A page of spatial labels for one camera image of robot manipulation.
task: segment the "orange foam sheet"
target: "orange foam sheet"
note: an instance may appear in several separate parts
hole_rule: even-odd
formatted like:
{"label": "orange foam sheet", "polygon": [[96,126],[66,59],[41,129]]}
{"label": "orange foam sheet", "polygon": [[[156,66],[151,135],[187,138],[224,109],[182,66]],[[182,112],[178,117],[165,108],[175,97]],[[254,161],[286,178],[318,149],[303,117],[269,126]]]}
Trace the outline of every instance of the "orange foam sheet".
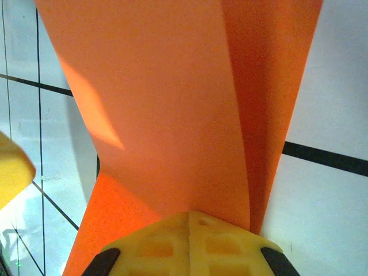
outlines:
{"label": "orange foam sheet", "polygon": [[249,229],[220,1],[36,1],[101,161],[64,275],[162,217]]}
{"label": "orange foam sheet", "polygon": [[64,275],[180,211],[259,231],[320,4],[36,0],[101,161]]}

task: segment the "yellow 3d-printed piece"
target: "yellow 3d-printed piece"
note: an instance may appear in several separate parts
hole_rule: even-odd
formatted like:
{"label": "yellow 3d-printed piece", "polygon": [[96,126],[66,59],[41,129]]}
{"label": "yellow 3d-printed piece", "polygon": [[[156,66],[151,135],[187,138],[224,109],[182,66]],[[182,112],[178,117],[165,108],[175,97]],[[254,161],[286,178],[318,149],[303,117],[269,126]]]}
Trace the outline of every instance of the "yellow 3d-printed piece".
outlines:
{"label": "yellow 3d-printed piece", "polygon": [[0,209],[26,188],[35,174],[25,152],[0,132]]}
{"label": "yellow 3d-printed piece", "polygon": [[274,243],[202,212],[180,213],[106,246],[109,276],[273,276],[261,248]]}

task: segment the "yellow plastic part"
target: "yellow plastic part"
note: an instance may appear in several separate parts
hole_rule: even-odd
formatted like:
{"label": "yellow plastic part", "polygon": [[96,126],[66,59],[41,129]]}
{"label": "yellow plastic part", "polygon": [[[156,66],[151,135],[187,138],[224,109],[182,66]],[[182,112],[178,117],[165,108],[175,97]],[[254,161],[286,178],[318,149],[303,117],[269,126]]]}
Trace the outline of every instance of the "yellow plastic part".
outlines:
{"label": "yellow plastic part", "polygon": [[26,188],[36,169],[25,152],[0,132],[0,209]]}
{"label": "yellow plastic part", "polygon": [[117,240],[110,276],[273,276],[260,249],[274,243],[202,212],[180,213]]}

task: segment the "black line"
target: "black line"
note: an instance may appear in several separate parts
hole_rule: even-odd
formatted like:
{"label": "black line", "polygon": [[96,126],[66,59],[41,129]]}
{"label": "black line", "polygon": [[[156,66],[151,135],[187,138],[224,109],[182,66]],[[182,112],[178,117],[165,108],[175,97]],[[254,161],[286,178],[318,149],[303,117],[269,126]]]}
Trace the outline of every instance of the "black line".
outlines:
{"label": "black line", "polygon": [[57,92],[59,94],[63,94],[63,95],[66,95],[66,96],[73,97],[73,94],[72,94],[71,90],[69,90],[69,89],[59,88],[59,87],[52,86],[52,85],[45,85],[43,83],[32,82],[31,80],[16,78],[14,76],[7,76],[7,75],[4,75],[4,74],[0,74],[0,78],[8,79],[8,80],[19,82],[19,83],[23,83],[25,85],[31,85],[31,86],[34,86],[34,87],[39,87],[41,89],[45,89],[45,90]]}
{"label": "black line", "polygon": [[[41,83],[40,74],[40,35],[39,35],[39,12],[36,8],[36,37],[37,37],[37,71],[39,84]],[[42,180],[43,172],[43,158],[42,158],[42,115],[41,115],[41,88],[39,86],[39,124],[40,124],[40,161],[41,161],[41,189],[44,189],[44,181]],[[45,205],[44,205],[44,195],[41,198],[42,204],[42,236],[43,236],[43,257],[44,257],[44,273],[46,275],[46,246],[45,246]]]}
{"label": "black line", "polygon": [[17,235],[17,267],[18,267],[18,276],[21,274],[20,273],[20,267],[19,267],[19,248],[18,248],[18,235]]}
{"label": "black line", "polygon": [[96,177],[98,177],[98,174],[99,174],[99,157],[97,155],[97,174],[96,174]]}
{"label": "black line", "polygon": [[44,195],[45,198],[62,214],[62,216],[69,221],[69,223],[78,231],[79,227],[68,217],[67,214],[64,213],[63,210],[40,188],[39,185],[37,185],[34,181],[32,183],[35,185],[35,187]]}
{"label": "black line", "polygon": [[25,244],[25,242],[23,241],[23,239],[22,239],[21,235],[19,235],[18,230],[17,230],[17,229],[15,229],[15,227],[14,227],[14,226],[13,226],[13,228],[14,228],[15,232],[17,233],[17,236],[19,237],[19,239],[22,241],[22,244],[24,245],[25,249],[28,251],[29,256],[32,258],[32,260],[33,260],[33,261],[34,261],[34,263],[36,264],[37,268],[40,270],[41,274],[44,276],[45,274],[43,274],[43,272],[42,272],[42,270],[41,270],[41,268],[40,268],[39,264],[36,262],[35,258],[34,258],[34,257],[33,257],[33,255],[30,253],[30,251],[29,251],[29,249],[28,249],[27,245]]}
{"label": "black line", "polygon": [[299,145],[287,141],[285,142],[282,153],[368,177],[368,161],[363,159],[336,154],[334,152],[324,151],[322,149],[307,147],[305,145]]}
{"label": "black line", "polygon": [[[5,52],[5,72],[7,75],[7,56],[6,56],[6,43],[5,43],[5,20],[4,20],[4,5],[3,0],[1,0],[1,12],[2,12],[2,31],[4,34],[4,52]],[[6,90],[7,90],[7,108],[9,110],[9,132],[10,139],[12,140],[12,124],[10,123],[10,97],[9,97],[9,80],[6,80]]]}

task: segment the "black rubber tip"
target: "black rubber tip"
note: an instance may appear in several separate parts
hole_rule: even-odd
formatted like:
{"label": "black rubber tip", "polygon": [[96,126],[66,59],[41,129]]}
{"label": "black rubber tip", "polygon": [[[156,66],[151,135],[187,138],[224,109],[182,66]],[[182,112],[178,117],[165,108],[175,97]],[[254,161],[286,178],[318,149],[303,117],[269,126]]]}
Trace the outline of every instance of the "black rubber tip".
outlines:
{"label": "black rubber tip", "polygon": [[263,247],[260,250],[275,276],[300,276],[287,257],[272,248]]}
{"label": "black rubber tip", "polygon": [[108,276],[119,255],[118,248],[110,248],[97,254],[82,276]]}

